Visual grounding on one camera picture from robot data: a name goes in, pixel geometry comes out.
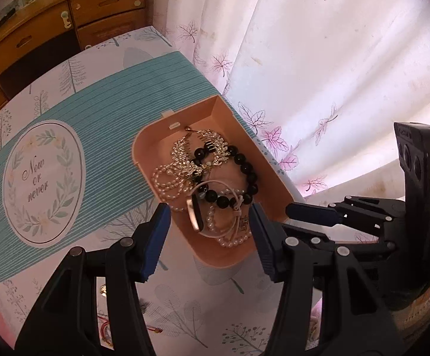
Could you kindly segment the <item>pink plastic tray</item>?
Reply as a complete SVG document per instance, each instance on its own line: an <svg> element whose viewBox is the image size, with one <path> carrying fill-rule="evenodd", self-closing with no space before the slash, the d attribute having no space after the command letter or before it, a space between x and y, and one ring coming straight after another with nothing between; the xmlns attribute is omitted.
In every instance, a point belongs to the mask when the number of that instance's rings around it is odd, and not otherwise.
<svg viewBox="0 0 430 356"><path fill-rule="evenodd" d="M255 250L251 237L226 248L197 234L189 221L186 197L202 181L219 179L253 195L267 215L286 219L287 203L302 200L270 151L250 136L233 110L219 96L169 113L138 132L132 159L157 199L172 209L172 220L203 264L231 268ZM248 209L242 208L248 217Z"/></svg>

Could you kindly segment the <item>white leaf pattern curtain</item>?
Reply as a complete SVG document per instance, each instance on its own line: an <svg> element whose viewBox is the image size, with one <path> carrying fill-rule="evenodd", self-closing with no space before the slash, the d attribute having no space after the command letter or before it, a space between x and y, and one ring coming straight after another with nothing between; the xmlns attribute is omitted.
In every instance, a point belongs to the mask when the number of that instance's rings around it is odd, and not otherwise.
<svg viewBox="0 0 430 356"><path fill-rule="evenodd" d="M309 203L404 197L394 123L430 125L430 0L150 2Z"/></svg>

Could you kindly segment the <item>wooden desk with drawers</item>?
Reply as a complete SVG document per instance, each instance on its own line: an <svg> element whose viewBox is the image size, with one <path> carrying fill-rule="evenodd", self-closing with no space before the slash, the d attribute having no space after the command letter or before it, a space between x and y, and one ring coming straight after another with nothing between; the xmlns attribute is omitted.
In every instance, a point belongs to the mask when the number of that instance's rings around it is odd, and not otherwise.
<svg viewBox="0 0 430 356"><path fill-rule="evenodd" d="M147 25L147 0L36 0L0 27L0 110L59 63Z"/></svg>

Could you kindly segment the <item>pearl bracelet gold pendant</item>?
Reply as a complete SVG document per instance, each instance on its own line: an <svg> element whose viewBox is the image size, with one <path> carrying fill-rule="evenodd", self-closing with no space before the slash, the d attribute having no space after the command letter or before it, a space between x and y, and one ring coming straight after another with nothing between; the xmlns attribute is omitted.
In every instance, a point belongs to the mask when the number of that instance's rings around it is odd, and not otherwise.
<svg viewBox="0 0 430 356"><path fill-rule="evenodd" d="M216 216L216 207L210 206L200 233L209 239L215 239L221 247L233 248L247 242L252 237L248 217L241 209L222 211Z"/></svg>

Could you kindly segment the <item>tree pattern tablecloth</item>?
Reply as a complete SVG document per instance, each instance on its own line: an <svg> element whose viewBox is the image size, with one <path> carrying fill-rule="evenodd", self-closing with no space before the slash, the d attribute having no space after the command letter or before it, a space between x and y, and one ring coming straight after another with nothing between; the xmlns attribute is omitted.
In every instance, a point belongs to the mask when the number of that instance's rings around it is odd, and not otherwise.
<svg viewBox="0 0 430 356"><path fill-rule="evenodd" d="M137 133L165 112L215 94L157 29L146 27L66 60L0 110L0 334L7 342L15 342L71 247L109 247L155 211L155 198L132 161ZM2 185L15 144L48 120L73 128L86 175L73 226L42 248L26 245L9 225ZM192 254L178 228L169 230L155 274L138 286L158 355L260 355L280 293L256 255L231 268L211 268Z"/></svg>

